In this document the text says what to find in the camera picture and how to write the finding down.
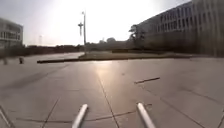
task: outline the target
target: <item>lamp post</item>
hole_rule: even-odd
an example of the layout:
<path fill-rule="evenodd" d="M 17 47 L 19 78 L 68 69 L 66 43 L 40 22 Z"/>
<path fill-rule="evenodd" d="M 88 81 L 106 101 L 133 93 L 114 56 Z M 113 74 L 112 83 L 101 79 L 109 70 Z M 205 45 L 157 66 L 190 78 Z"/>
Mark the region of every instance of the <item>lamp post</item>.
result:
<path fill-rule="evenodd" d="M 84 37 L 84 52 L 86 54 L 86 13 L 82 12 L 82 15 L 84 16 L 83 24 L 79 23 L 78 26 L 80 27 L 80 36 L 82 35 L 82 26 L 83 26 L 83 37 Z"/>

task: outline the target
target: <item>sky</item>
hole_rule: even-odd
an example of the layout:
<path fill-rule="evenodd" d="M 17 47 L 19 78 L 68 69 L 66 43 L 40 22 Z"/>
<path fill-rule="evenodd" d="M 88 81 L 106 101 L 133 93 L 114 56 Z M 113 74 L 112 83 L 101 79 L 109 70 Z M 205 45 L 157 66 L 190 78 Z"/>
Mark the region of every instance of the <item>sky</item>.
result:
<path fill-rule="evenodd" d="M 86 12 L 87 42 L 127 40 L 130 27 L 190 0 L 0 0 L 0 17 L 24 27 L 25 45 L 83 44 L 78 24 Z"/>

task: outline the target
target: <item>paved plaza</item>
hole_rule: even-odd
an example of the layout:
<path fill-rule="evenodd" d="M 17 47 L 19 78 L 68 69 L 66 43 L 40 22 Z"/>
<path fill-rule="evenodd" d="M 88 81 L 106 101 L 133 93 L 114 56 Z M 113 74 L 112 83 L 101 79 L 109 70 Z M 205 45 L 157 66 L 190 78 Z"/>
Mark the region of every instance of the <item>paved plaza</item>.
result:
<path fill-rule="evenodd" d="M 82 128 L 143 128 L 139 102 L 158 128 L 224 128 L 224 59 L 36 64 L 65 56 L 76 54 L 0 63 L 0 106 L 16 128 L 71 128 L 82 104 Z"/>

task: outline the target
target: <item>white bar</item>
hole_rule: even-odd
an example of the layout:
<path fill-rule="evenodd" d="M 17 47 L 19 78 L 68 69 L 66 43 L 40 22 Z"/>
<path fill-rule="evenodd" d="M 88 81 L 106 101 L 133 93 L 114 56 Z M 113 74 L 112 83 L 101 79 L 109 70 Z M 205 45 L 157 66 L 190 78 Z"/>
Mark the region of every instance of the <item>white bar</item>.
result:
<path fill-rule="evenodd" d="M 87 109 L 88 109 L 88 105 L 83 104 L 79 111 L 79 114 L 76 116 L 76 119 L 74 123 L 72 124 L 72 128 L 79 128 L 81 126 L 81 123 L 87 113 Z"/>
<path fill-rule="evenodd" d="M 3 119 L 8 128 L 15 128 L 13 123 L 9 120 L 8 116 L 4 112 L 3 108 L 0 106 L 0 117 Z"/>
<path fill-rule="evenodd" d="M 142 103 L 138 103 L 137 107 L 146 128 L 156 128 L 151 118 L 149 117 L 144 105 Z"/>

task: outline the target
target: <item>distant building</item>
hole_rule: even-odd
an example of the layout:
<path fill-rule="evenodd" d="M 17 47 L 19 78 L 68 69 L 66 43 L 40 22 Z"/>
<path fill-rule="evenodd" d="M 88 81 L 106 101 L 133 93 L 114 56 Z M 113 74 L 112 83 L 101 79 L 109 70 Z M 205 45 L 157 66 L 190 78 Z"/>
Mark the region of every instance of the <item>distant building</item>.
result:
<path fill-rule="evenodd" d="M 22 45 L 23 26 L 0 18 L 0 49 Z"/>
<path fill-rule="evenodd" d="M 192 0 L 136 26 L 144 47 L 224 55 L 224 0 Z"/>

